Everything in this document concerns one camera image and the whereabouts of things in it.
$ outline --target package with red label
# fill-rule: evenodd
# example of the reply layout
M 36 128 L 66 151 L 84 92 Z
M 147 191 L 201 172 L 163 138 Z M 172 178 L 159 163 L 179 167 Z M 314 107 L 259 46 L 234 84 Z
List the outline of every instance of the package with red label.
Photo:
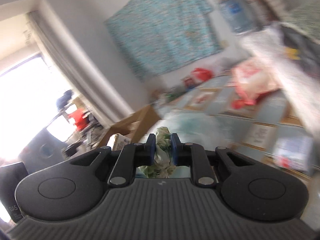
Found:
M 260 95 L 279 89 L 272 74 L 256 57 L 236 65 L 232 69 L 232 75 L 236 92 L 246 105 L 255 105 Z

